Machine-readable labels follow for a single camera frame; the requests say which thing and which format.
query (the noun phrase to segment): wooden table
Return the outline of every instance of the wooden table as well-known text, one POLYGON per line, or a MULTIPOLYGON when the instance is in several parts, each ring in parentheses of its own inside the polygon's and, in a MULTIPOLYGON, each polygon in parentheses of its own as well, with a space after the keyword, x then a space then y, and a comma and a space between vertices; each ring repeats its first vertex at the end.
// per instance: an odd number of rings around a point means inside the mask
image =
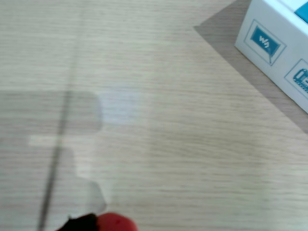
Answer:
POLYGON ((0 229, 303 231, 308 116, 234 47, 248 0, 2 0, 0 229))

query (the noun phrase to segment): blue square icon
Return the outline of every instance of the blue square icon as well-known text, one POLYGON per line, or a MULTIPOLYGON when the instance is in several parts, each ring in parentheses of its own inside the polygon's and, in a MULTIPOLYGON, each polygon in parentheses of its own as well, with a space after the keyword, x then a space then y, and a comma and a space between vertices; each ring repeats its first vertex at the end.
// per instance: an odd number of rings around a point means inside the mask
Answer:
POLYGON ((299 60, 284 78, 308 99, 308 63, 304 59, 299 60))
POLYGON ((271 66, 287 47, 257 20, 253 20, 244 43, 271 66))

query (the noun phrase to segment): blue logo icon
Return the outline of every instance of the blue logo icon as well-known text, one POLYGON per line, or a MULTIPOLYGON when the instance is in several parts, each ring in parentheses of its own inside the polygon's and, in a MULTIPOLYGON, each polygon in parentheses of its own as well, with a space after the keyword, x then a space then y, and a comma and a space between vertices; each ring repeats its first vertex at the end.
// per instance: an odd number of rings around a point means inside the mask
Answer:
POLYGON ((267 52, 271 57, 276 53, 280 44, 275 42, 269 35, 262 31, 259 26, 256 26, 256 29, 251 37, 257 45, 259 45, 265 52, 267 52))
POLYGON ((301 69, 297 74, 293 77, 295 83, 297 83, 302 89, 308 92, 308 71, 307 69, 301 69))
POLYGON ((253 20, 244 43, 271 66, 287 47, 257 20, 253 20))
POLYGON ((284 78, 308 99, 308 63, 304 59, 299 60, 284 78))

